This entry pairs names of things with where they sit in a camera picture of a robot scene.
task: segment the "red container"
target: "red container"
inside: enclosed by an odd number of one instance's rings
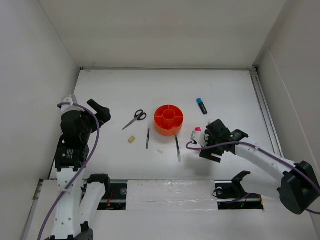
[[[173,105],[161,106],[154,113],[155,129],[164,136],[178,134],[183,122],[184,114]]]

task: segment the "scissors handle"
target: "scissors handle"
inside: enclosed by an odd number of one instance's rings
[[[141,121],[147,117],[147,114],[142,109],[140,109],[135,112],[134,117],[137,118],[137,121]]]

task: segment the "white wall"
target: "white wall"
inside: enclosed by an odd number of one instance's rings
[[[286,0],[39,0],[79,67],[250,68]]]
[[[0,233],[20,238],[78,69],[36,0],[0,1]]]
[[[320,1],[296,0],[259,68],[283,153],[320,166]],[[320,211],[320,200],[312,206]],[[312,216],[320,236],[320,217]]]

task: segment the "scissors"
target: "scissors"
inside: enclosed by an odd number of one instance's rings
[[[127,127],[129,127],[131,124],[133,124],[135,121],[141,121],[144,120],[147,117],[147,114],[142,110],[138,110],[135,112],[134,114],[134,119],[131,120],[127,125],[125,125],[124,128],[122,128],[122,130],[126,129]]]

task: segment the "scissors blade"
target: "scissors blade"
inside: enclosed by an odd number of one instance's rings
[[[140,117],[140,115],[135,117],[133,120],[131,120],[127,125],[124,126],[124,128],[122,128],[122,130],[125,130],[127,127],[129,127],[131,124],[133,124],[135,121],[137,121],[137,119],[139,117]]]

